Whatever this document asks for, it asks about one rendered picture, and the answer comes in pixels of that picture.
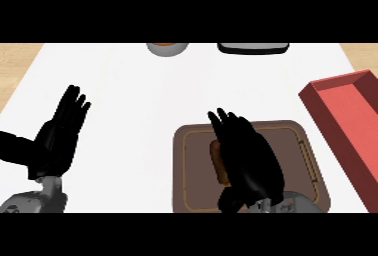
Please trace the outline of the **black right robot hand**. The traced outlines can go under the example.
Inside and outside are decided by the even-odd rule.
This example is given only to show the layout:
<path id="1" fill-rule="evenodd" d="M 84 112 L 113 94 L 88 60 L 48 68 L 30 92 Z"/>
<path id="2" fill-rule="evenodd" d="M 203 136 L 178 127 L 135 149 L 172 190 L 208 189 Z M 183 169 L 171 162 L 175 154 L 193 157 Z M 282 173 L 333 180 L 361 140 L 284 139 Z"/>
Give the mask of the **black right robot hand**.
<path id="1" fill-rule="evenodd" d="M 218 198 L 222 213 L 236 213 L 242 206 L 251 207 L 268 198 L 271 205 L 283 200 L 284 179 L 282 168 L 262 135 L 251 122 L 221 108 L 208 112 L 219 143 L 219 157 L 230 186 Z"/>

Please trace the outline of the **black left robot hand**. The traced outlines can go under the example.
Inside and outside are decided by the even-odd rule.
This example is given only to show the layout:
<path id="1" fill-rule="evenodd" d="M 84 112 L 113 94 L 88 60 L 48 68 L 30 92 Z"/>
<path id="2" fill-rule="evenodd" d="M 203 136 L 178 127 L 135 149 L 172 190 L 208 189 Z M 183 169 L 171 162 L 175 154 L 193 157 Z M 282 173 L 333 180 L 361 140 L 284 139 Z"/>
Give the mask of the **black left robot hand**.
<path id="1" fill-rule="evenodd" d="M 69 85 L 33 140 L 0 131 L 0 160 L 26 166 L 29 180 L 67 171 L 90 106 L 79 87 Z"/>

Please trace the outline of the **orange-brown sweet potato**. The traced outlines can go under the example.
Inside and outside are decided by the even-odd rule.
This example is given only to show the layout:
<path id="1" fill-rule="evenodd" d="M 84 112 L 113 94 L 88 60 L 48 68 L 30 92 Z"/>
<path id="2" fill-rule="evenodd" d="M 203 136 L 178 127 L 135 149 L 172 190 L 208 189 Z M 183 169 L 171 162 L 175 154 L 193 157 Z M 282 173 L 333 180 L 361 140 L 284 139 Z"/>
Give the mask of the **orange-brown sweet potato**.
<path id="1" fill-rule="evenodd" d="M 225 168 L 224 168 L 221 155 L 219 155 L 218 140 L 214 140 L 209 143 L 209 156 L 211 156 L 211 161 L 212 161 L 212 166 L 214 166 L 214 170 L 215 170 L 215 176 L 217 176 L 218 184 L 222 185 L 224 187 L 228 187 L 230 182 L 228 182 Z"/>

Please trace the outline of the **brown tray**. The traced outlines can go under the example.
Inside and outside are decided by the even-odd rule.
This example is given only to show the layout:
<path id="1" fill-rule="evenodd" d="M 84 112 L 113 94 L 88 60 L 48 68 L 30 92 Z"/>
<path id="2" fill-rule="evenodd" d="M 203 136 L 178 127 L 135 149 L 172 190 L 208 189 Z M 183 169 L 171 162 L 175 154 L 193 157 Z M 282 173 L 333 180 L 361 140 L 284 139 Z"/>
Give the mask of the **brown tray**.
<path id="1" fill-rule="evenodd" d="M 302 194 L 323 212 L 330 199 L 302 127 L 293 121 L 252 123 L 274 152 L 284 177 L 284 190 Z M 217 201 L 224 186 L 218 183 L 209 145 L 212 126 L 181 126 L 172 140 L 172 211 L 218 213 Z"/>

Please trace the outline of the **red cardboard box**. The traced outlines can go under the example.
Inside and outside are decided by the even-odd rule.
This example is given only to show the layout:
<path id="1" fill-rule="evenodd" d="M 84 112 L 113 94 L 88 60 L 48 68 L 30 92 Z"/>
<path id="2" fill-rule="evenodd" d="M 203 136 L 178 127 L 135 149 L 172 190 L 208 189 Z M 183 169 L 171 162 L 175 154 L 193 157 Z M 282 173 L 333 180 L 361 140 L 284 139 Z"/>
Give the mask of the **red cardboard box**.
<path id="1" fill-rule="evenodd" d="M 298 96 L 366 210 L 378 213 L 378 78 L 369 70 L 324 78 Z"/>

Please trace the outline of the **black and grey appliance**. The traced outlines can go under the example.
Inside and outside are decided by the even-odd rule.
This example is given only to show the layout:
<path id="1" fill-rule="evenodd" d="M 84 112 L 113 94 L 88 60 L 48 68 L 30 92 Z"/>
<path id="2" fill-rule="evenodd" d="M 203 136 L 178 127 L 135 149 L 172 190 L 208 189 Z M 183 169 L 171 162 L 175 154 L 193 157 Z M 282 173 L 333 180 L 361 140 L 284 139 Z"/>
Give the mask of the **black and grey appliance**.
<path id="1" fill-rule="evenodd" d="M 287 43 L 218 43 L 218 50 L 225 54 L 270 55 L 282 54 L 289 48 Z"/>

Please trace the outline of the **grey bowl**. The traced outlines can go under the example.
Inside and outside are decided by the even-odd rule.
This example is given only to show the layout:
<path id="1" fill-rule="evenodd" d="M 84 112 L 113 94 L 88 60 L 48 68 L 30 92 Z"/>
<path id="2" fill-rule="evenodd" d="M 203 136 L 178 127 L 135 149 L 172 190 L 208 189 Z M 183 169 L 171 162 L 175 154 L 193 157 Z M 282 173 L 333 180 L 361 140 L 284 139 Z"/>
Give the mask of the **grey bowl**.
<path id="1" fill-rule="evenodd" d="M 152 54 L 159 57 L 172 57 L 178 55 L 187 48 L 187 43 L 172 43 L 166 45 L 147 43 L 147 49 Z"/>

